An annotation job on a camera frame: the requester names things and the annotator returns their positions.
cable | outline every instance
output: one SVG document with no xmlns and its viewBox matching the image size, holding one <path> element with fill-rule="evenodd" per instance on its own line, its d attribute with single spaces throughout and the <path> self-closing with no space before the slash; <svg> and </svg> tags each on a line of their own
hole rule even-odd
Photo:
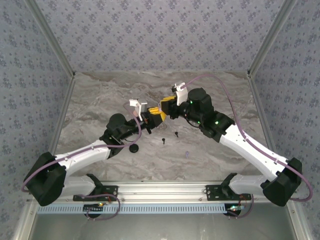
<svg viewBox="0 0 320 240">
<path fill-rule="evenodd" d="M 193 125 L 188 119 L 185 118 L 185 120 L 186 120 L 186 122 L 187 122 L 188 124 L 191 125 L 191 127 L 194 127 L 194 128 L 197 128 L 197 129 L 199 128 L 199 126 Z"/>
<path fill-rule="evenodd" d="M 238 115 L 237 115 L 237 112 L 236 112 L 236 109 L 235 109 L 235 106 L 231 100 L 231 96 L 226 88 L 226 86 L 224 85 L 224 83 L 222 82 L 222 80 L 220 78 L 218 78 L 217 76 L 215 76 L 214 74 L 204 74 L 204 75 L 200 75 L 200 76 L 197 76 L 195 77 L 194 79 L 192 79 L 191 81 L 187 82 L 185 85 L 183 85 L 181 87 L 181 89 L 184 89 L 185 87 L 187 87 L 188 85 L 190 85 L 191 83 L 193 83 L 194 81 L 200 79 L 200 78 L 203 78 L 203 77 L 212 77 L 214 79 L 216 79 L 222 86 L 228 100 L 229 100 L 229 103 L 231 105 L 231 109 L 232 109 L 232 112 L 233 112 L 233 115 L 234 115 L 234 119 L 235 119 L 235 122 L 236 122 L 236 125 L 240 131 L 240 134 L 242 135 L 243 139 L 245 141 L 247 141 L 247 143 L 249 145 L 251 145 L 251 147 L 253 147 L 255 150 L 257 150 L 259 153 L 261 153 L 262 155 L 266 156 L 267 158 L 271 159 L 272 161 L 276 162 L 277 164 L 280 164 L 282 165 L 283 167 L 289 169 L 290 171 L 292 171 L 293 173 L 295 173 L 298 177 L 300 177 L 306 184 L 306 186 L 308 187 L 309 189 L 309 196 L 306 197 L 306 198 L 303 198 L 303 199 L 300 199 L 300 198 L 290 198 L 290 200 L 292 201 L 296 201 L 296 202 L 306 202 L 308 200 L 310 200 L 313 195 L 314 195 L 314 191 L 312 189 L 312 186 L 310 184 L 310 182 L 305 178 L 305 176 L 303 176 L 300 172 L 298 172 L 297 170 L 295 170 L 294 168 L 292 168 L 291 166 L 289 165 L 286 165 L 285 163 L 281 162 L 281 161 L 278 161 L 275 157 L 273 156 L 270 156 L 269 154 L 267 154 L 266 152 L 264 152 L 263 150 L 261 150 L 260 148 L 258 148 L 256 145 L 254 145 L 249 139 L 247 139 L 246 137 L 246 134 L 244 132 L 244 130 L 242 129 L 241 125 L 240 125 L 240 121 L 239 121 L 239 118 L 238 118 Z"/>
<path fill-rule="evenodd" d="M 86 196 L 86 195 L 78 195 L 79 197 L 82 198 L 88 198 L 88 199 L 92 199 L 92 198 L 98 198 L 98 197 L 111 197 L 114 198 L 117 202 L 118 202 L 118 208 L 116 209 L 115 213 L 111 216 L 107 216 L 107 217 L 100 217 L 100 218 L 92 218 L 89 217 L 89 212 L 92 209 L 91 207 L 86 211 L 86 217 L 88 218 L 88 220 L 92 220 L 92 221 L 104 221 L 104 220 L 109 220 L 114 218 L 115 216 L 118 215 L 118 213 L 120 212 L 121 209 L 121 203 L 119 198 L 117 198 L 117 196 L 112 195 L 112 194 L 108 194 L 108 193 L 104 193 L 104 194 L 98 194 L 98 195 L 90 195 L 90 196 Z"/>
<path fill-rule="evenodd" d="M 240 196 L 241 199 L 245 200 L 244 208 L 246 208 L 247 207 L 247 199 L 242 194 L 240 194 L 239 196 Z"/>
<path fill-rule="evenodd" d="M 243 218 L 245 218 L 246 216 L 248 216 L 248 215 L 251 213 L 252 209 L 254 208 L 254 203 L 255 203 L 254 195 L 251 194 L 251 206 L 250 206 L 249 210 L 248 210 L 245 214 L 243 214 L 243 215 L 241 215 L 241 216 L 238 216 L 237 214 L 235 214 L 235 213 L 232 212 L 232 211 L 227 211 L 227 212 L 228 212 L 229 214 L 234 215 L 234 218 L 235 218 L 235 219 L 243 219 Z"/>
<path fill-rule="evenodd" d="M 140 123 L 139 123 L 137 117 L 136 117 L 136 116 L 133 114 L 133 112 L 131 112 L 130 109 L 128 108 L 128 106 L 127 106 L 128 103 L 129 103 L 129 102 L 126 102 L 125 104 L 123 104 L 123 107 L 133 116 L 133 119 L 134 119 L 135 122 L 136 122 L 136 125 L 137 125 L 137 127 L 138 127 L 138 131 L 139 131 L 137 138 L 136 138 L 134 141 L 132 141 L 131 143 L 128 143 L 128 144 L 124 144 L 124 145 L 107 145 L 107 144 L 100 144 L 100 145 L 94 146 L 93 149 L 97 149 L 97 148 L 125 148 L 125 147 L 129 147 L 129 146 L 135 144 L 135 143 L 139 140 L 139 138 L 141 137 L 141 134 L 142 134 L 141 126 L 140 126 Z M 84 152 L 86 152 L 86 151 L 89 151 L 89 150 L 92 150 L 92 147 L 91 147 L 91 146 L 90 146 L 90 147 L 87 147 L 87 148 L 85 148 L 85 149 L 76 151 L 76 152 L 68 155 L 67 157 L 70 159 L 70 158 L 72 158 L 72 157 L 74 157 L 74 156 L 76 156 L 76 155 L 82 154 L 82 153 L 84 153 Z M 51 162 L 43 165 L 42 167 L 38 168 L 37 170 L 35 170 L 35 171 L 23 182 L 22 187 L 21 187 L 21 191 L 24 192 L 24 193 L 28 193 L 29 191 L 25 189 L 25 186 L 27 185 L 27 183 L 28 183 L 35 175 L 37 175 L 37 174 L 38 174 L 39 172 L 41 172 L 42 170 L 50 167 L 51 165 L 56 164 L 56 163 L 59 163 L 59 162 L 65 160 L 65 158 L 66 158 L 66 157 L 62 157 L 62 158 L 56 159 L 56 160 L 54 160 L 54 161 L 51 161 Z"/>
<path fill-rule="evenodd" d="M 127 140 L 127 139 L 125 139 L 125 141 L 127 141 L 127 142 L 129 142 L 129 143 L 132 143 L 133 141 L 130 141 L 130 140 Z"/>
</svg>

gray marble tabletop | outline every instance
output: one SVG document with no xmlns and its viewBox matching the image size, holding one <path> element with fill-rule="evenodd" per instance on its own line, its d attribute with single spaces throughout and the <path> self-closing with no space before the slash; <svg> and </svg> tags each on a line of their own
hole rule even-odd
<svg viewBox="0 0 320 240">
<path fill-rule="evenodd" d="M 177 72 L 93 72 L 77 73 L 75 85 L 59 138 L 57 154 L 84 147 L 97 140 L 115 113 L 132 117 L 123 108 L 129 99 L 144 98 L 148 107 L 172 95 L 174 83 L 188 82 L 203 71 Z M 215 72 L 225 83 L 243 129 L 266 145 L 258 112 L 244 72 Z M 233 118 L 228 99 L 220 84 L 205 77 L 188 87 L 202 87 L 210 94 L 219 112 Z M 95 174 L 100 180 L 223 180 L 229 173 L 258 175 L 259 171 L 233 150 L 204 136 L 184 119 L 169 117 L 137 142 L 139 151 L 124 148 L 118 155 L 91 164 L 76 176 Z"/>
</svg>

patterned wallpaper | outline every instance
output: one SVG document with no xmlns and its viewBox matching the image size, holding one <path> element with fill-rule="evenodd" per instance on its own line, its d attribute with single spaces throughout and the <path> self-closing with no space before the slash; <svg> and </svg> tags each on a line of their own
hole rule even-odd
<svg viewBox="0 0 320 240">
<path fill-rule="evenodd" d="M 283 0 L 37 0 L 75 72 L 246 70 Z"/>
<path fill-rule="evenodd" d="M 320 239 L 320 3 L 299 0 L 255 76 L 276 148 L 303 162 L 314 188 L 304 209 Z M 307 193 L 305 185 L 300 187 Z"/>
<path fill-rule="evenodd" d="M 9 240 L 21 183 L 48 150 L 69 79 L 24 1 L 0 9 L 0 240 Z"/>
</svg>

black clamp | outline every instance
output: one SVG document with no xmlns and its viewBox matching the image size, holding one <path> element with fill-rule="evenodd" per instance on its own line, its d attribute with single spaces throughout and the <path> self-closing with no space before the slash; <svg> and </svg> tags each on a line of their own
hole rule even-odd
<svg viewBox="0 0 320 240">
<path fill-rule="evenodd" d="M 92 195 L 101 195 L 101 194 L 111 194 L 114 196 L 118 196 L 118 189 L 119 187 L 116 185 L 103 185 L 96 176 L 93 174 L 87 174 L 89 178 L 91 178 L 94 182 L 95 188 L 93 191 L 89 194 L 89 196 Z M 115 202 L 117 201 L 113 197 L 108 197 L 108 196 L 99 196 L 95 198 L 88 198 L 88 197 L 81 197 L 79 195 L 74 195 L 73 196 L 73 201 L 75 202 Z"/>
<path fill-rule="evenodd" d="M 206 185 L 205 194 L 208 201 L 241 201 L 251 200 L 251 194 L 236 194 L 229 187 L 231 179 L 237 175 L 230 173 L 220 185 Z"/>
</svg>

purple cable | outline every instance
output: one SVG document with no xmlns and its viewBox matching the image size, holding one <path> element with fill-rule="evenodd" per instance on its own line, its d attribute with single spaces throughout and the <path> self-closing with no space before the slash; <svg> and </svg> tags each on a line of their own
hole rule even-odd
<svg viewBox="0 0 320 240">
<path fill-rule="evenodd" d="M 231 105 L 231 108 L 232 108 L 232 112 L 233 112 L 233 115 L 234 115 L 234 119 L 235 119 L 235 122 L 236 122 L 236 125 L 240 131 L 240 134 L 242 135 L 242 137 L 248 142 L 248 144 L 251 145 L 251 147 L 253 147 L 255 150 L 257 150 L 259 153 L 263 154 L 264 156 L 266 156 L 267 158 L 271 159 L 272 161 L 276 162 L 277 164 L 280 164 L 282 165 L 283 167 L 289 169 L 290 171 L 292 171 L 293 173 L 295 173 L 298 177 L 300 177 L 306 184 L 306 186 L 308 187 L 309 189 L 309 196 L 306 197 L 306 198 L 303 198 L 303 199 L 300 199 L 300 198 L 290 198 L 290 200 L 293 200 L 293 201 L 296 201 L 296 202 L 306 202 L 308 200 L 310 200 L 313 195 L 314 195 L 314 192 L 313 192 L 313 189 L 312 189 L 312 186 L 310 184 L 310 182 L 305 178 L 305 176 L 303 176 L 300 172 L 298 172 L 297 170 L 295 170 L 294 168 L 292 168 L 291 166 L 288 166 L 286 164 L 284 164 L 283 162 L 281 161 L 277 161 L 277 159 L 273 156 L 270 156 L 269 154 L 267 154 L 266 152 L 264 152 L 263 150 L 261 150 L 260 148 L 258 148 L 256 145 L 254 145 L 249 139 L 246 139 L 246 135 L 240 125 L 240 121 L 239 121 L 239 118 L 238 118 L 238 115 L 237 115 L 237 112 L 236 112 L 236 109 L 234 107 L 234 104 L 231 100 L 231 96 L 226 88 L 226 86 L 224 85 L 224 83 L 222 82 L 222 80 L 220 78 L 218 78 L 217 76 L 213 75 L 213 74 L 204 74 L 204 75 L 200 75 L 200 76 L 197 76 L 195 77 L 194 79 L 192 79 L 191 81 L 187 82 L 185 85 L 183 85 L 181 88 L 184 89 L 185 87 L 187 87 L 188 85 L 190 85 L 191 83 L 193 83 L 194 81 L 200 79 L 200 78 L 203 78 L 203 77 L 212 77 L 214 79 L 216 79 L 220 84 L 221 86 L 223 87 L 223 90 L 229 100 L 229 103 Z"/>
<path fill-rule="evenodd" d="M 128 143 L 128 144 L 124 144 L 124 145 L 107 145 L 107 144 L 101 144 L 101 145 L 94 146 L 94 147 L 93 147 L 94 149 L 96 149 L 96 148 L 125 148 L 125 147 L 129 147 L 129 146 L 135 144 L 135 143 L 139 140 L 139 138 L 141 137 L 141 134 L 142 134 L 141 126 L 140 126 L 140 123 L 139 123 L 137 117 L 136 117 L 136 116 L 130 111 L 130 109 L 128 108 L 128 106 L 127 106 L 128 103 L 129 103 L 129 102 L 126 102 L 125 104 L 123 104 L 123 107 L 133 116 L 133 118 L 134 118 L 134 120 L 135 120 L 135 122 L 136 122 L 136 124 L 137 124 L 139 133 L 138 133 L 138 136 L 136 137 L 136 139 L 135 139 L 134 141 L 132 141 L 132 142 L 130 142 L 130 143 Z M 82 154 L 82 153 L 84 153 L 84 152 L 86 152 L 86 151 L 89 151 L 89 150 L 92 150 L 92 147 L 91 147 L 91 146 L 90 146 L 90 147 L 87 147 L 87 148 L 85 148 L 85 149 L 76 151 L 76 152 L 68 155 L 67 157 L 68 157 L 68 158 L 72 158 L 72 157 L 74 157 L 74 156 L 76 156 L 76 155 Z M 23 182 L 22 187 L 21 187 L 21 191 L 24 192 L 24 193 L 28 193 L 29 191 L 25 189 L 25 186 L 27 185 L 27 183 L 28 183 L 35 175 L 37 175 L 37 174 L 38 174 L 39 172 L 41 172 L 42 170 L 50 167 L 51 165 L 56 164 L 56 163 L 59 163 L 59 162 L 65 160 L 65 158 L 66 158 L 66 157 L 62 157 L 62 158 L 60 158 L 60 159 L 56 159 L 56 160 L 51 161 L 51 162 L 43 165 L 42 167 L 38 168 L 36 171 L 34 171 L 34 172 Z"/>
<path fill-rule="evenodd" d="M 118 213 L 120 212 L 120 209 L 121 209 L 121 203 L 120 203 L 120 200 L 119 198 L 117 198 L 117 196 L 115 195 L 112 195 L 112 194 L 108 194 L 108 193 L 105 193 L 105 194 L 99 194 L 99 195 L 91 195 L 91 196 L 86 196 L 86 195 L 78 195 L 79 197 L 82 197 L 82 198 L 88 198 L 88 199 L 92 199 L 92 198 L 98 198 L 98 197 L 111 197 L 111 198 L 114 198 L 117 202 L 118 202 L 118 208 L 116 209 L 115 213 L 111 216 L 107 216 L 107 217 L 100 217 L 100 218 L 92 218 L 92 217 L 89 217 L 89 212 L 90 210 L 92 209 L 91 207 L 86 211 L 86 217 L 88 218 L 88 220 L 92 220 L 92 221 L 104 221 L 104 220 L 109 220 L 109 219 L 112 219 L 114 218 L 115 216 L 118 215 Z"/>
</svg>

